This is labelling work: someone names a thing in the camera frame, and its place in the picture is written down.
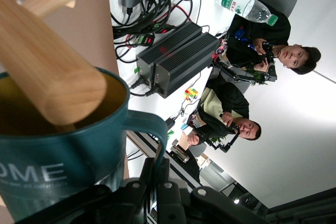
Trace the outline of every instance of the man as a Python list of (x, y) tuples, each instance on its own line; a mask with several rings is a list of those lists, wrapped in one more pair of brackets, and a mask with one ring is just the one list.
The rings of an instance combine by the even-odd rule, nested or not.
[(230, 26), (227, 40), (226, 57), (232, 65), (267, 72), (268, 63), (265, 59), (262, 43), (273, 45), (275, 58), (297, 74), (305, 74), (316, 67), (321, 58), (320, 51), (315, 47), (288, 45), (290, 24), (288, 18), (272, 6), (265, 4), (272, 14), (278, 16), (273, 26), (264, 23), (250, 22), (238, 15)]
[(232, 83), (226, 82), (221, 75), (209, 80), (198, 107), (197, 121), (202, 125), (188, 135), (188, 142), (197, 145), (214, 137), (236, 134), (230, 126), (239, 127), (239, 136), (256, 140), (261, 135), (258, 123), (249, 120), (249, 103), (241, 91)]

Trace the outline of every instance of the mug handle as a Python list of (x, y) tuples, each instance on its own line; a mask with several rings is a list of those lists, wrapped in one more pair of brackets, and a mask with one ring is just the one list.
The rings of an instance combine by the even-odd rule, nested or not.
[(155, 114), (129, 110), (123, 127), (125, 130), (149, 133), (159, 139), (157, 149), (159, 152), (155, 157), (155, 171), (158, 171), (167, 147), (168, 127), (166, 122)]

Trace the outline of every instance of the green bottle cap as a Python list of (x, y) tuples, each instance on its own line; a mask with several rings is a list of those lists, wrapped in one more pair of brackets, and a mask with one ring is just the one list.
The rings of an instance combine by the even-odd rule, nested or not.
[(278, 20), (278, 16), (274, 15), (274, 14), (271, 14), (269, 19), (267, 20), (267, 25), (273, 26), (277, 20)]

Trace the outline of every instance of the rubik's cube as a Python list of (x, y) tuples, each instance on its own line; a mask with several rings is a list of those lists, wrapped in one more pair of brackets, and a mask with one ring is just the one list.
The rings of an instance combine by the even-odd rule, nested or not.
[(189, 102), (197, 99), (197, 95), (198, 95), (198, 92), (192, 88), (188, 88), (186, 91), (184, 91), (184, 97)]

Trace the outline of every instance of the black power supply unit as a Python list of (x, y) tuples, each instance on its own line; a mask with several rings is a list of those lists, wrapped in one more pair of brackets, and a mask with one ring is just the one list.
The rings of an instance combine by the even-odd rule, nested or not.
[(211, 65), (219, 40), (204, 33), (157, 62), (154, 85), (159, 95), (168, 97), (197, 73)]
[(182, 27), (167, 34), (151, 47), (137, 54), (138, 74), (145, 80), (148, 88), (153, 88), (155, 64), (171, 52), (177, 50), (192, 39), (200, 36), (202, 28), (193, 22), (187, 22)]

